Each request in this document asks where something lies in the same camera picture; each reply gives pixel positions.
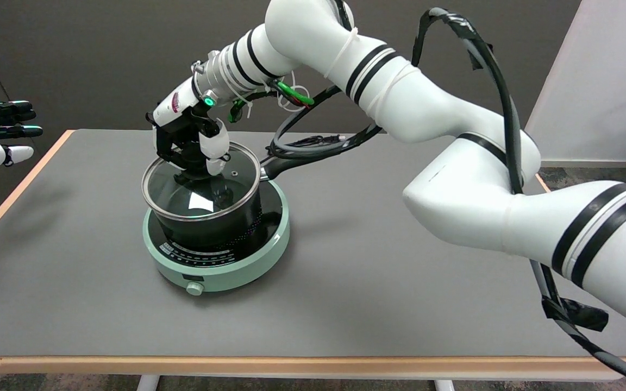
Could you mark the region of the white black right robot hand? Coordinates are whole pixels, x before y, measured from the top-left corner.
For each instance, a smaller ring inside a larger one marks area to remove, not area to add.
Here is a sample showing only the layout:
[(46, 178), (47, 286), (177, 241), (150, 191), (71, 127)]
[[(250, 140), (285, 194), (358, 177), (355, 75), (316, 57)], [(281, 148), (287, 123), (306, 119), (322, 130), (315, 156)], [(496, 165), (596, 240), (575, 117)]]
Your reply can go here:
[(194, 178), (221, 175), (230, 141), (224, 122), (209, 117), (214, 105), (212, 97), (202, 99), (190, 76), (146, 113), (157, 156)]

